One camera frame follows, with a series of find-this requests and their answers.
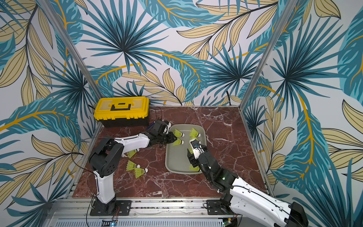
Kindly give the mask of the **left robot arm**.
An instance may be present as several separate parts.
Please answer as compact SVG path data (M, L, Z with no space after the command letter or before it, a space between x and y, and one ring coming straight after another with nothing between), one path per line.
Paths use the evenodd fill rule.
M108 205L115 199L113 174L122 156L132 150L152 147L156 144L170 144L177 137L170 131L172 124L156 120L144 132L123 138L103 138L91 152L88 163L91 165L97 185L97 200Z

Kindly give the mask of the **grey-green plastic storage tray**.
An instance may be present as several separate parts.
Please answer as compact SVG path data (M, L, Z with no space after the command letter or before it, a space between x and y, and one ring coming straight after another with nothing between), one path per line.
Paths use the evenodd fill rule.
M170 131L173 132L174 129L178 129L179 131L185 134L184 137L179 137L178 139L184 141L183 145L173 146L173 144L167 144L166 152L165 152L165 167L166 169L175 174L181 175L198 175L201 174L199 172L192 172L189 169L191 165L188 157L187 151L191 152L191 144L190 144L190 131L192 128L195 128L200 134L199 139L200 144L206 145L206 133L202 126L192 125L192 124L176 124L170 128Z

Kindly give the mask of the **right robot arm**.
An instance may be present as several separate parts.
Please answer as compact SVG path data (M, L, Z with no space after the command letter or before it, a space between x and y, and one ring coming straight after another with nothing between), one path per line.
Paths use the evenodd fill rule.
M214 189L222 193L222 210L253 219L266 227L307 227L309 221L302 205L273 198L248 184L236 173L221 167L209 152L187 151L193 167L199 167Z

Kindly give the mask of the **yellow shuttlecock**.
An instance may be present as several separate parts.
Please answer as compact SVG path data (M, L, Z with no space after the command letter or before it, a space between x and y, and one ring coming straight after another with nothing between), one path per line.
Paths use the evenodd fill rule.
M147 168L135 168L134 169L134 176L136 179L140 178L141 176L145 175L148 172Z
M190 137L200 137L201 134L195 128L192 128L191 131L190 131L189 136Z
M190 137L190 142L192 142L192 141L199 142L199 139L197 137L192 136L192 137Z
M132 158L132 157L134 157L138 152L139 152L140 150L139 149L134 149L134 150L132 150L132 151L129 151L129 152L127 152L126 153L126 156L128 157L128 158Z
M140 165L132 162L131 160L128 160L127 166L126 166L126 171L132 171L137 168L140 168Z
M176 136L176 137L184 137L185 136L185 134L183 133L183 132L181 132L181 131L179 131L178 129L174 129L174 131L173 131L173 134Z
M189 169L192 171L192 172L199 172L200 171L200 168L198 166L194 167L193 165L190 165L189 166Z
M177 146L177 145L183 145L184 141L177 139L176 141L173 142L173 146Z

